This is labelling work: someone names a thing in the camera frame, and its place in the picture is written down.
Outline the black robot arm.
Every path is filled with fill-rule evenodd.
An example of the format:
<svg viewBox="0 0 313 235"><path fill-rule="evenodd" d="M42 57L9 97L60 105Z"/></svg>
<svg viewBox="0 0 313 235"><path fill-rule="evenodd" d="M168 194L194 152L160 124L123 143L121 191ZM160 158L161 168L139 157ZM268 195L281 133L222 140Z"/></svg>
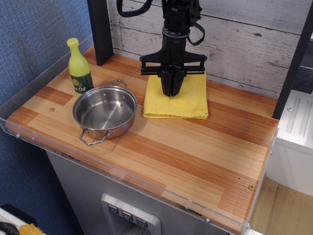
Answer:
<svg viewBox="0 0 313 235"><path fill-rule="evenodd" d="M162 2L164 24L162 28L162 49L140 57L141 74L157 75L161 78L163 94L179 94L184 78L188 74L203 74L205 55L185 50L190 40L190 28L202 32L202 38L191 44L199 45L205 37L205 30L197 23L201 19L198 0L164 0Z"/></svg>

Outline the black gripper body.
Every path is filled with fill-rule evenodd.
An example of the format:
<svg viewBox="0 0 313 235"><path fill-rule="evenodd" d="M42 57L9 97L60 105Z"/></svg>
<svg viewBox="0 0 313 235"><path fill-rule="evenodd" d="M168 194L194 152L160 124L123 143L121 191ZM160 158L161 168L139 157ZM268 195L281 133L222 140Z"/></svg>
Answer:
<svg viewBox="0 0 313 235"><path fill-rule="evenodd" d="M163 71L171 74L182 71L183 75L203 74L207 57L185 50L189 35L190 31L184 33L162 31L161 50L140 57L141 74L161 76Z"/></svg>

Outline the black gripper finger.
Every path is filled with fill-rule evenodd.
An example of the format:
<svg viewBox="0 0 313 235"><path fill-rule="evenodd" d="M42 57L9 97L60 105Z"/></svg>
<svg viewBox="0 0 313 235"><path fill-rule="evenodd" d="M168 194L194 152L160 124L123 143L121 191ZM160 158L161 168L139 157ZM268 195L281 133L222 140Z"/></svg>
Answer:
<svg viewBox="0 0 313 235"><path fill-rule="evenodd" d="M179 70L179 71L174 72L172 96L176 96L179 94L184 78L185 78L185 70Z"/></svg>
<svg viewBox="0 0 313 235"><path fill-rule="evenodd" d="M161 71L161 85L162 85L162 91L163 94L166 96L173 96L172 92L172 78L173 78L173 73L162 70Z"/></svg>

